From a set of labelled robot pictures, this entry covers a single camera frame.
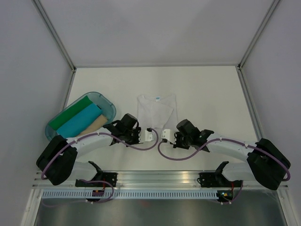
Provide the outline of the white t shirt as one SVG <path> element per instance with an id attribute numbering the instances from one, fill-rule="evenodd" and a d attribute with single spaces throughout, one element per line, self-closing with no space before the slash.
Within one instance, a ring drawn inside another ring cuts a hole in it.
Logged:
<path id="1" fill-rule="evenodd" d="M 178 123 L 176 95 L 139 95 L 137 117 L 142 128 L 175 129 Z"/>

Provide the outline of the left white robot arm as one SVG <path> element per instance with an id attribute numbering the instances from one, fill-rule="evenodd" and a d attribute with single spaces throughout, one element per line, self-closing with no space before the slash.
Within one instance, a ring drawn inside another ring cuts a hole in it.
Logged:
<path id="1" fill-rule="evenodd" d="M 52 138 L 36 161 L 41 170 L 41 179 L 49 180 L 57 186 L 67 179 L 84 180 L 91 186 L 99 186 L 103 180 L 103 171 L 93 161 L 79 162 L 78 158 L 102 147 L 118 143 L 135 145 L 139 143 L 138 120 L 131 114 L 125 114 L 121 120 L 106 124 L 100 129 L 78 137 Z"/>

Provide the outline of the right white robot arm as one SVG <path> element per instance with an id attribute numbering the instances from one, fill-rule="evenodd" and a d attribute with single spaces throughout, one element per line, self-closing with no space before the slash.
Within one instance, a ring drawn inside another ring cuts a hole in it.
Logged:
<path id="1" fill-rule="evenodd" d="M 180 143 L 198 152 L 216 153 L 237 159 L 238 163 L 222 162 L 215 170 L 215 181 L 220 186 L 230 181 L 257 181 L 270 190 L 291 178 L 291 163 L 268 139 L 246 142 L 223 137 L 212 130 L 200 131 L 185 119 L 176 126 Z"/>

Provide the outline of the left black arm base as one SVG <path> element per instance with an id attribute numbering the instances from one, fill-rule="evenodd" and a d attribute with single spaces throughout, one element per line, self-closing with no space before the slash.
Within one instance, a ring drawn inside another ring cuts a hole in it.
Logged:
<path id="1" fill-rule="evenodd" d="M 116 172 L 103 172 L 97 173 L 91 180 L 85 181 L 83 179 L 77 179 L 75 182 L 76 187 L 101 187 L 107 188 L 116 187 L 118 180 L 118 173 Z"/>

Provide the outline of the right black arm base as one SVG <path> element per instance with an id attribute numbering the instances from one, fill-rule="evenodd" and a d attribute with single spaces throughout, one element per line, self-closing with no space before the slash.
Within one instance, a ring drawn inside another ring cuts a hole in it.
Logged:
<path id="1" fill-rule="evenodd" d="M 241 187 L 242 180 L 230 181 L 222 174 L 215 174 L 213 172 L 201 172 L 197 178 L 198 183 L 204 188 L 236 188 Z"/>

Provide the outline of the rolled beige t shirt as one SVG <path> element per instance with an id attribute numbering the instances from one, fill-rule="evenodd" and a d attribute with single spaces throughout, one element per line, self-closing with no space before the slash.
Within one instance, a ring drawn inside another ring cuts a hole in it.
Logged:
<path id="1" fill-rule="evenodd" d="M 108 119 L 104 115 L 100 115 L 85 130 L 80 132 L 78 134 L 78 136 L 83 136 L 83 135 L 92 133 L 92 132 L 100 129 L 107 122 L 108 122 Z"/>

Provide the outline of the teal translucent plastic bin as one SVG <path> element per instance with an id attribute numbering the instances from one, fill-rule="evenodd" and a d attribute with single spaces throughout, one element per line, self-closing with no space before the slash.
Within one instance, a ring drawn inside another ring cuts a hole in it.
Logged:
<path id="1" fill-rule="evenodd" d="M 111 123 L 113 121 L 113 119 L 116 116 L 116 107 L 115 107 L 115 105 L 111 101 L 109 101 L 101 93 L 95 92 L 95 91 L 85 93 L 84 95 L 82 95 L 81 97 L 79 97 L 78 99 L 76 99 L 75 101 L 79 100 L 80 98 L 82 98 L 84 96 L 88 96 L 88 98 L 93 102 L 93 104 L 96 104 L 97 106 L 99 106 L 103 110 L 102 115 L 104 115 L 108 119 L 107 124 L 109 124 L 109 123 Z M 46 135 L 46 137 L 47 137 L 48 140 L 51 140 L 55 136 L 57 136 L 58 134 L 57 134 L 56 130 L 53 130 L 47 124 L 46 127 L 45 127 L 45 135 Z"/>

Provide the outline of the rolled blue t shirt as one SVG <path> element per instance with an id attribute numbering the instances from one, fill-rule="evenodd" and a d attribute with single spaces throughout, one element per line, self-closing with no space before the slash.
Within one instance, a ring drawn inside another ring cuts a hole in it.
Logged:
<path id="1" fill-rule="evenodd" d="M 64 138 L 76 137 L 91 125 L 102 113 L 103 110 L 92 103 L 64 123 L 56 132 Z"/>

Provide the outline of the rolled green t shirt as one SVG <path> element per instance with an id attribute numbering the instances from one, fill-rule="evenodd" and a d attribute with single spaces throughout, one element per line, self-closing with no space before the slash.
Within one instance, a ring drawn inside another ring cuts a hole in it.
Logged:
<path id="1" fill-rule="evenodd" d="M 54 117 L 48 123 L 48 126 L 51 127 L 53 130 L 58 130 L 73 116 L 78 114 L 80 111 L 82 111 L 92 103 L 93 102 L 88 98 L 88 96 L 80 98 L 79 100 L 75 101 L 72 105 L 68 106 L 63 111 L 61 111 L 56 117 Z"/>

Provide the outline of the aluminium mounting rail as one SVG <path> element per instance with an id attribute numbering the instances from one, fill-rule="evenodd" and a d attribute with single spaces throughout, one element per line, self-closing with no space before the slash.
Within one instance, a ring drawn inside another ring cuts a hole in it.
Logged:
<path id="1" fill-rule="evenodd" d="M 190 171 L 104 171 L 105 181 L 109 181 L 105 174 L 116 173 L 112 180 L 115 182 L 116 189 L 209 189 L 200 187 L 197 182 L 200 174 L 211 174 L 212 170 L 190 170 Z M 267 190 L 256 181 L 244 180 L 244 189 Z M 34 180 L 31 182 L 33 189 L 80 189 L 75 186 L 76 178 L 70 177 L 58 186 L 54 186 L 48 180 L 41 179 L 41 172 L 34 174 Z"/>

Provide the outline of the left aluminium frame post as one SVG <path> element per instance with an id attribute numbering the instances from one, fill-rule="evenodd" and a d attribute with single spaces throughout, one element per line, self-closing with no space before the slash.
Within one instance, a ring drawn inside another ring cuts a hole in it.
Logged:
<path id="1" fill-rule="evenodd" d="M 59 51 L 61 52 L 64 60 L 66 61 L 67 65 L 70 67 L 72 72 L 76 71 L 76 66 L 74 65 L 70 55 L 68 54 L 61 38 L 59 37 L 49 15 L 47 14 L 43 4 L 40 0 L 32 0 L 33 5 L 35 6 L 37 12 L 39 13 L 43 23 L 45 24 L 46 28 L 48 29 L 51 37 L 53 38 L 54 42 L 56 43 Z"/>

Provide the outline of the aluminium frame post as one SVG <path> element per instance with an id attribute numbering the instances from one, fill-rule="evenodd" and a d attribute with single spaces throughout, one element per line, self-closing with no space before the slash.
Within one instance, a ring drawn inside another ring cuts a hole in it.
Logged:
<path id="1" fill-rule="evenodd" d="M 262 35 L 263 31 L 265 30 L 266 26 L 268 25 L 269 21 L 271 20 L 273 14 L 275 13 L 277 7 L 281 3 L 281 0 L 273 0 L 271 5 L 269 6 L 267 12 L 265 13 L 259 27 L 257 28 L 254 36 L 251 39 L 246 51 L 244 52 L 240 62 L 237 65 L 237 69 L 239 71 L 242 70 L 242 67 L 245 65 L 247 59 L 249 58 L 253 48 L 255 47 L 257 41 L 259 40 L 260 36 Z"/>
<path id="2" fill-rule="evenodd" d="M 33 5 L 35 6 L 37 12 L 39 13 L 43 23 L 45 24 L 46 28 L 48 29 L 51 37 L 53 38 L 54 42 L 56 43 L 59 51 L 61 52 L 64 60 L 66 61 L 67 65 L 70 67 L 72 72 L 76 71 L 76 66 L 74 65 L 70 55 L 68 54 L 61 38 L 59 37 L 49 15 L 47 14 L 43 4 L 40 0 L 32 0 Z"/>

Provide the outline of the right aluminium frame post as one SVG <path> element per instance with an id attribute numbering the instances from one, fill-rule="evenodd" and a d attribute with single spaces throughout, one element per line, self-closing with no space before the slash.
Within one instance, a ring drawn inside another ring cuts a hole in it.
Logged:
<path id="1" fill-rule="evenodd" d="M 271 20 L 273 14 L 275 13 L 277 7 L 281 3 L 281 0 L 273 0 L 271 5 L 269 6 L 267 12 L 265 13 L 259 27 L 257 28 L 254 36 L 251 39 L 246 51 L 244 52 L 240 62 L 237 65 L 237 69 L 239 71 L 242 70 L 242 67 L 245 65 L 247 59 L 249 58 L 253 48 L 255 47 L 257 41 L 259 40 L 260 36 L 262 35 L 263 31 L 265 30 L 266 26 L 268 25 L 269 21 Z"/>

